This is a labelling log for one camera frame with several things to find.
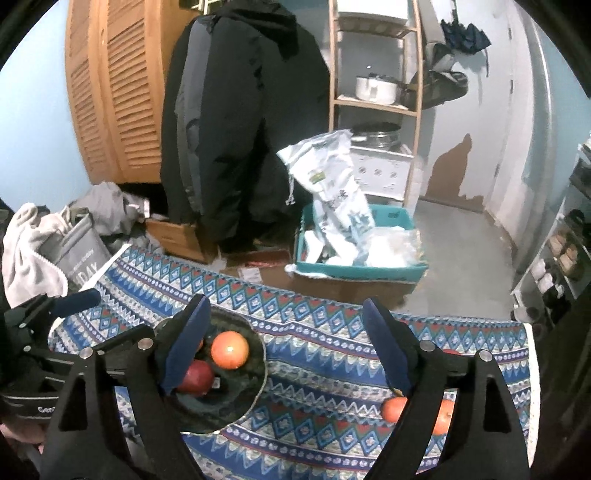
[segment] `shoe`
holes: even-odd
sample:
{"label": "shoe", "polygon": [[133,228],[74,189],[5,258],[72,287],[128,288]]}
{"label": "shoe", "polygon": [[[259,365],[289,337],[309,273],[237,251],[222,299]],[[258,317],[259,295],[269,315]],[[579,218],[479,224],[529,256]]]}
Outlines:
{"label": "shoe", "polygon": [[562,233],[555,233],[548,238],[548,246],[550,247],[552,255],[559,257],[562,254],[564,247],[566,247],[566,237]]}
{"label": "shoe", "polygon": [[565,277],[572,280],[580,280],[583,278],[583,265],[577,262],[577,255],[574,255],[574,260],[568,253],[569,249],[558,258],[558,266]]}

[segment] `wooden shelf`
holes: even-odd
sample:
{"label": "wooden shelf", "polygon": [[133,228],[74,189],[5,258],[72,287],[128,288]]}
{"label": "wooden shelf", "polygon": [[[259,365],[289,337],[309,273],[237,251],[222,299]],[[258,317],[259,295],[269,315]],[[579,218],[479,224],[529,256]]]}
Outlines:
{"label": "wooden shelf", "polygon": [[404,38],[410,32],[416,32],[415,27],[377,18],[354,17],[339,15],[335,18],[338,30],[341,32],[363,33],[380,37]]}
{"label": "wooden shelf", "polygon": [[381,105],[380,103],[364,102],[346,95],[339,95],[335,100],[335,105],[356,106],[359,108],[371,108],[373,110],[382,110],[384,112],[401,113],[402,115],[417,116],[416,112],[409,110],[402,105]]}

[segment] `white plastic crate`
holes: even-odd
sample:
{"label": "white plastic crate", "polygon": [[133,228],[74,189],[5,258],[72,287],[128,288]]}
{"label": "white plastic crate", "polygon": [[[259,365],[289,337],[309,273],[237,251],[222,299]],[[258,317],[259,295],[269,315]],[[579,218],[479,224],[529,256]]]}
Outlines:
{"label": "white plastic crate", "polygon": [[404,201],[413,155],[406,145],[401,150],[403,153],[351,147],[355,180],[365,194]]}
{"label": "white plastic crate", "polygon": [[408,0],[337,0],[339,16],[408,21]]}

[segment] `stainless steel pot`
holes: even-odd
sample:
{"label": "stainless steel pot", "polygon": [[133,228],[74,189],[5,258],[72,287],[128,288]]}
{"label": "stainless steel pot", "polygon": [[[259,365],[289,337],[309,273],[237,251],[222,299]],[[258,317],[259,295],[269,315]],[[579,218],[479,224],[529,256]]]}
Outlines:
{"label": "stainless steel pot", "polygon": [[351,142],[356,147],[390,150],[400,146],[400,125],[390,122],[368,122],[352,128]]}

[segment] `white door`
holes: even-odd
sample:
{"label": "white door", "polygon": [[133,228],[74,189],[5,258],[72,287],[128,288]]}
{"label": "white door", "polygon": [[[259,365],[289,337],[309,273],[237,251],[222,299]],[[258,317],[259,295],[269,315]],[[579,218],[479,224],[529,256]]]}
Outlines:
{"label": "white door", "polygon": [[[452,20],[451,0],[432,0],[437,18]],[[511,38],[505,1],[457,0],[461,23],[474,23],[491,41],[487,52],[456,54],[454,70],[468,93],[424,111],[420,153],[427,158],[422,194],[446,205],[483,210],[506,142],[511,97]]]}

